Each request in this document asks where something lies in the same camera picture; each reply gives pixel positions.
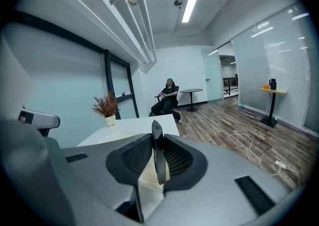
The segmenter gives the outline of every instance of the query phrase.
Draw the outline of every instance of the white table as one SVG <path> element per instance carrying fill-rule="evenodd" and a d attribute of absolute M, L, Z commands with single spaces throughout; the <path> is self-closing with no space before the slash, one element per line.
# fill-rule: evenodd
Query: white table
<path fill-rule="evenodd" d="M 163 134 L 179 136 L 173 115 L 167 114 L 155 117 L 117 120 L 116 125 L 111 127 L 105 125 L 105 127 L 100 128 L 77 146 L 101 144 L 138 134 L 151 133 L 154 120 L 158 121 L 162 126 Z"/>
<path fill-rule="evenodd" d="M 112 142 L 126 137 L 152 132 L 152 123 L 156 120 L 160 123 L 163 134 L 179 136 L 179 132 L 172 114 L 117 120 L 117 124 L 111 127 L 103 127 L 85 139 L 78 146 L 101 144 Z M 166 165 L 166 175 L 169 179 L 169 169 Z M 164 200 L 163 186 L 159 185 L 155 172 L 154 156 L 152 155 L 147 166 L 139 178 L 139 195 L 141 209 L 146 220 Z"/>

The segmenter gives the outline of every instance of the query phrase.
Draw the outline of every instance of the dried plant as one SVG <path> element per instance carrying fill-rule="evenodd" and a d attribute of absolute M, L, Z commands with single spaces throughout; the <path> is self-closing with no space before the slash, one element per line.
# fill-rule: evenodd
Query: dried plant
<path fill-rule="evenodd" d="M 94 97 L 94 99 L 96 103 L 93 104 L 92 110 L 100 116 L 107 118 L 112 115 L 115 115 L 115 113 L 118 111 L 118 102 L 116 101 L 116 98 L 114 97 L 114 95 L 112 95 L 111 92 L 109 92 L 107 96 L 101 98 Z"/>

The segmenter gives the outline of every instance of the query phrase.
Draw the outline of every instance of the black vent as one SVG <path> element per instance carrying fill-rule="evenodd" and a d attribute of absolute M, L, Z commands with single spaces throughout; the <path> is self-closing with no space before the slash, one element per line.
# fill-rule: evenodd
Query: black vent
<path fill-rule="evenodd" d="M 68 163 L 71 163 L 71 162 L 74 162 L 74 161 L 77 161 L 77 160 L 85 159 L 87 157 L 88 156 L 85 153 L 80 153 L 80 154 L 76 154 L 76 155 L 65 157 L 65 159 L 66 159 L 66 161 Z"/>
<path fill-rule="evenodd" d="M 151 137 L 121 155 L 122 164 L 132 172 L 142 174 L 152 155 Z"/>
<path fill-rule="evenodd" d="M 264 214 L 275 205 L 249 176 L 237 178 L 235 182 L 259 215 Z"/>
<path fill-rule="evenodd" d="M 167 161 L 171 178 L 184 173 L 193 161 L 193 156 L 189 151 L 173 142 L 165 143 L 164 157 Z"/>

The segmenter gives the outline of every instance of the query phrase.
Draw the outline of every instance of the window frame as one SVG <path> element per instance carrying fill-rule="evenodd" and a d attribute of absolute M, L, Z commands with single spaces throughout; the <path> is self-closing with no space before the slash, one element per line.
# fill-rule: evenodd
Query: window frame
<path fill-rule="evenodd" d="M 105 61 L 105 74 L 106 74 L 106 83 L 108 86 L 108 92 L 114 91 L 112 73 L 111 73 L 111 61 L 124 66 L 126 68 L 131 93 L 128 95 L 117 97 L 116 100 L 118 103 L 121 103 L 125 100 L 132 98 L 136 117 L 139 118 L 139 112 L 138 112 L 138 108 L 137 108 L 137 104 L 136 104 L 136 100 L 135 100 L 133 82 L 132 82 L 132 76 L 131 76 L 131 69 L 130 69 L 129 63 L 126 63 L 123 60 L 121 60 L 120 58 L 111 54 L 109 52 L 109 50 L 103 49 L 103 48 L 91 43 L 90 41 L 78 36 L 77 34 L 74 34 L 74 33 L 70 32 L 62 27 L 59 27 L 51 22 L 48 22 L 46 20 L 43 20 L 43 19 L 36 17 L 36 16 L 33 16 L 31 14 L 27 14 L 27 13 L 24 13 L 24 12 L 21 12 L 18 10 L 13 10 L 9 21 L 17 22 L 20 24 L 25 24 L 25 25 L 28 25 L 28 26 L 52 33 L 52 34 L 55 34 L 59 37 L 65 38 L 67 40 L 78 43 L 82 46 L 85 46 L 91 50 L 98 52 L 98 53 L 101 53 L 101 54 L 103 53 L 104 54 L 104 61 Z M 116 112 L 115 116 L 116 116 L 116 119 L 121 119 L 119 111 Z"/>

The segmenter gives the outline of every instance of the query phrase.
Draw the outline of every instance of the table leg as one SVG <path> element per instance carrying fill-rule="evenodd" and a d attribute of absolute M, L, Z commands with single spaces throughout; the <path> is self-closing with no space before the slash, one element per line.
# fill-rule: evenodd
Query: table leg
<path fill-rule="evenodd" d="M 186 109 L 187 112 L 196 112 L 198 109 L 193 105 L 193 92 L 190 92 L 190 107 Z"/>
<path fill-rule="evenodd" d="M 270 113 L 269 116 L 265 116 L 260 120 L 260 122 L 274 128 L 277 124 L 277 120 L 273 119 L 273 112 L 274 112 L 274 107 L 275 107 L 275 100 L 276 100 L 276 93 L 273 93 L 273 99 L 271 101 L 271 108 L 270 108 Z"/>

